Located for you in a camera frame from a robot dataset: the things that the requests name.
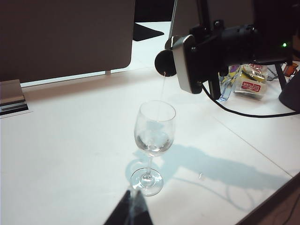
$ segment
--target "clear glass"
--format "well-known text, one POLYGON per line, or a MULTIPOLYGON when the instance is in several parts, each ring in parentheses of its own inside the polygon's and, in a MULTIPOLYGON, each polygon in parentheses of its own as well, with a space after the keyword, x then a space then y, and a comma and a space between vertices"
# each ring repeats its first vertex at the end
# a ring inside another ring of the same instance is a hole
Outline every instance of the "clear glass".
POLYGON ((175 109, 163 101, 143 103, 135 123, 135 143, 149 157, 148 167, 136 170, 131 185, 144 196, 156 195, 164 181, 158 171, 151 169, 153 157, 167 151, 174 141, 175 109))

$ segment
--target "glass base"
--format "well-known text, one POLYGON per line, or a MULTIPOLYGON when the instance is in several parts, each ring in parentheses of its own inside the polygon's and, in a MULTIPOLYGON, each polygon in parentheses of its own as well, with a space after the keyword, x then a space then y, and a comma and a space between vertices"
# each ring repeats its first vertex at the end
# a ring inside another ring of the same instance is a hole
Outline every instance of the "glass base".
POLYGON ((133 189, 138 189, 144 196, 156 195, 163 188, 164 180, 154 169, 150 170, 150 176, 146 175, 147 168, 136 170, 130 179, 133 189))

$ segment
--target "snack bag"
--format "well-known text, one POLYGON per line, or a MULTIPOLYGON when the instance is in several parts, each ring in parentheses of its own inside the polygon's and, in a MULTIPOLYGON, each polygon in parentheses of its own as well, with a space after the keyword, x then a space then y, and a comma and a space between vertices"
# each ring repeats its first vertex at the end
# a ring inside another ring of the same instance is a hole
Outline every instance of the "snack bag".
POLYGON ((235 81, 234 92, 261 99, 267 90, 267 66, 246 64, 235 81))

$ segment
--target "monitor back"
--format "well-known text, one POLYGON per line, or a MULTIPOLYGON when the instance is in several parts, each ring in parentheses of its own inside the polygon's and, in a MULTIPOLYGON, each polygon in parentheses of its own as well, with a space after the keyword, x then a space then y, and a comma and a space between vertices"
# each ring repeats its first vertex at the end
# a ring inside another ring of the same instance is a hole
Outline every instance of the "monitor back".
MULTIPOLYGON (((174 4, 170 37, 185 36, 189 30, 202 23, 197 1, 176 0, 174 4)), ((225 27, 253 24, 252 0, 207 0, 211 27, 215 20, 222 19, 225 27)))
POLYGON ((0 1, 0 81, 126 67, 135 0, 0 1))

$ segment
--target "wire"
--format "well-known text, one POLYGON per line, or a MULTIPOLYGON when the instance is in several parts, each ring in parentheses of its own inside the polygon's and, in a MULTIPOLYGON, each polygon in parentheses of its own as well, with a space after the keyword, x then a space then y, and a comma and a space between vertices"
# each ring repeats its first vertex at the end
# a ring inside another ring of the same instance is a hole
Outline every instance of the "wire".
POLYGON ((285 224, 290 220, 290 218, 292 217, 292 214, 294 213, 294 210, 295 210, 295 208, 296 208, 296 205, 297 205, 297 203, 298 203, 298 201, 299 201, 299 198, 300 198, 300 194, 298 195, 298 197, 297 197, 297 199, 296 199, 294 205, 292 206, 292 210, 291 210, 291 212, 290 212, 289 217, 286 219, 286 221, 285 221, 282 225, 285 225, 285 224))
POLYGON ((216 103, 219 107, 221 107, 222 109, 224 109, 227 112, 230 113, 234 113, 240 116, 246 116, 246 117, 252 117, 252 118, 274 118, 274 117, 284 117, 284 116, 292 116, 292 115, 298 115, 300 114, 300 112, 288 112, 288 113, 282 113, 282 114, 274 114, 274 115, 251 115, 251 114, 246 114, 246 113, 242 113, 242 112, 237 112, 231 109, 226 108, 225 106, 223 106, 222 104, 220 104, 219 102, 217 102, 216 100, 214 100, 214 98, 209 94, 209 92, 206 90, 206 88, 204 87, 204 85, 202 85, 202 88, 205 92, 205 94, 214 102, 216 103))

